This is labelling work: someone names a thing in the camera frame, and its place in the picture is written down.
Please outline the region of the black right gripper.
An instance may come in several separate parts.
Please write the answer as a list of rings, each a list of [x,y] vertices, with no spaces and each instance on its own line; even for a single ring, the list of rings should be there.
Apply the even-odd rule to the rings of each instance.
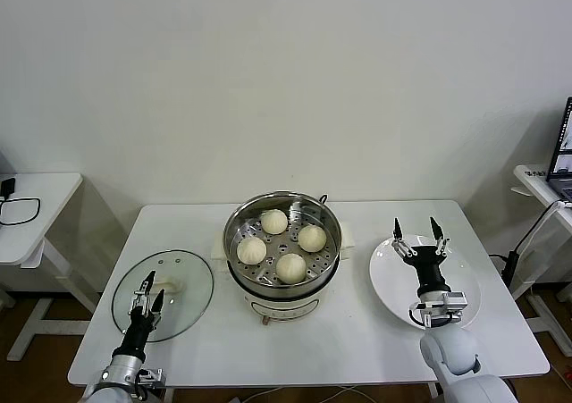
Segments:
[[[431,216],[430,224],[435,239],[435,246],[410,246],[403,237],[399,219],[394,218],[393,239],[391,246],[404,263],[416,270],[419,287],[417,295],[424,295],[432,291],[449,291],[449,285],[442,276],[440,265],[446,258],[446,248],[450,241],[442,227]]]

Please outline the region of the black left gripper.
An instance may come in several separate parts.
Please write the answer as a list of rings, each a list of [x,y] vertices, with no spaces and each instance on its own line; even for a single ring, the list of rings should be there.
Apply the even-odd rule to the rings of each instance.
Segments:
[[[112,357],[131,356],[140,362],[146,360],[145,346],[149,334],[156,328],[164,305],[164,289],[160,289],[149,311],[149,294],[155,281],[156,271],[152,270],[134,291],[130,303],[130,326],[123,336],[121,345],[114,350]]]

